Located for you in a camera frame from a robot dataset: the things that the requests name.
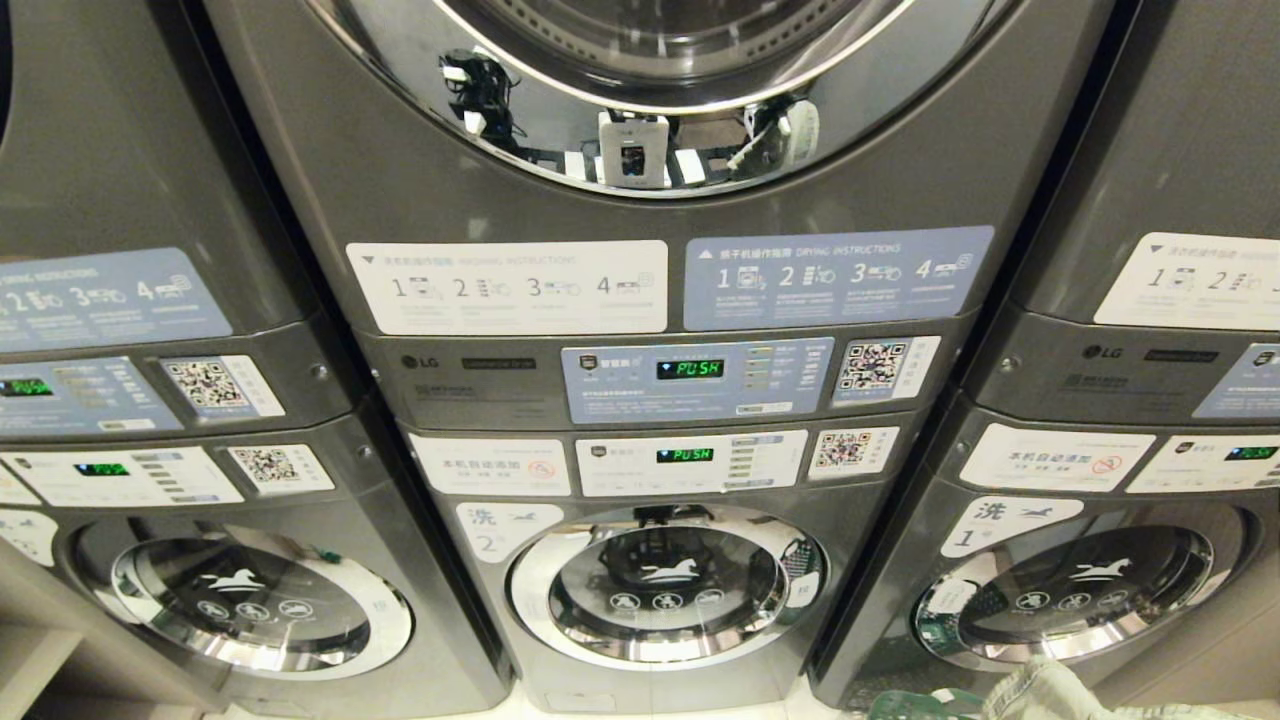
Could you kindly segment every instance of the qr code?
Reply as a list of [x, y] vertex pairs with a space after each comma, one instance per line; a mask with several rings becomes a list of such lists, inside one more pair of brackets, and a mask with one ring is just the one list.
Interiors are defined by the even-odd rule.
[[864, 342], [849, 346], [840, 373], [840, 389], [891, 388], [906, 359], [905, 342]]
[[844, 468], [860, 465], [872, 443], [872, 433], [867, 432], [824, 432], [818, 438], [815, 468]]
[[244, 392], [216, 360], [165, 363], [165, 370], [196, 407], [246, 407]]
[[302, 479], [288, 454], [275, 447], [237, 447], [232, 450], [236, 461], [248, 473], [256, 486], [293, 483]]

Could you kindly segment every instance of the stacked washer dryer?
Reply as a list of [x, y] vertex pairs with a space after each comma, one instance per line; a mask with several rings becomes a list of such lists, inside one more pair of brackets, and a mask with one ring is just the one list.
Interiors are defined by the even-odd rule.
[[184, 14], [0, 10], [0, 537], [256, 712], [500, 701]]
[[539, 707], [795, 683], [1108, 3], [206, 3]]
[[1033, 655], [1097, 682], [1277, 551], [1276, 32], [1265, 1], [1140, 8], [823, 701]]

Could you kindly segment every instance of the clothes dryer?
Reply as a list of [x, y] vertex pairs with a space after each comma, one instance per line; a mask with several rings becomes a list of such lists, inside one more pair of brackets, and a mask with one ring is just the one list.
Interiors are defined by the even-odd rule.
[[397, 416], [511, 430], [927, 406], [1111, 8], [205, 6]]
[[1147, 3], [965, 388], [1025, 419], [1280, 419], [1274, 3]]
[[918, 420], [410, 438], [527, 697], [639, 715], [786, 697]]
[[0, 13], [0, 441], [348, 413], [362, 389], [180, 9]]
[[3, 445], [0, 537], [252, 712], [489, 708], [511, 665], [380, 418]]
[[986, 693], [1036, 655], [1096, 683], [1280, 551], [1280, 428], [1025, 421], [957, 396], [810, 679]]

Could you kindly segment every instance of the dryer door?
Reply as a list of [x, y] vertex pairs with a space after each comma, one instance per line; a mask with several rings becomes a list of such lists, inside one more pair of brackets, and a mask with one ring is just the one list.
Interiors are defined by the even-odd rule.
[[394, 92], [485, 150], [584, 190], [654, 197], [744, 187], [847, 147], [1010, 4], [307, 3]]
[[1244, 518], [1220, 503], [1060, 523], [938, 578], [915, 632], [938, 657], [978, 670], [1105, 652], [1207, 598], [1247, 555], [1245, 539]]
[[115, 557], [110, 584], [116, 610], [148, 632], [276, 680], [372, 670], [403, 650], [413, 624], [399, 593], [353, 560], [228, 525], [133, 544]]
[[571, 657], [686, 670], [753, 652], [799, 620], [826, 564], [803, 532], [733, 507], [660, 506], [559, 527], [511, 575], [529, 630]]

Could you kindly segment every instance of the laundry room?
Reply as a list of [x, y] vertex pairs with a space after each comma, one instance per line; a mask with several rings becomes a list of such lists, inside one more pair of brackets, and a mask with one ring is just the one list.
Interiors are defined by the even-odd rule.
[[0, 720], [1280, 720], [1276, 37], [0, 0]]

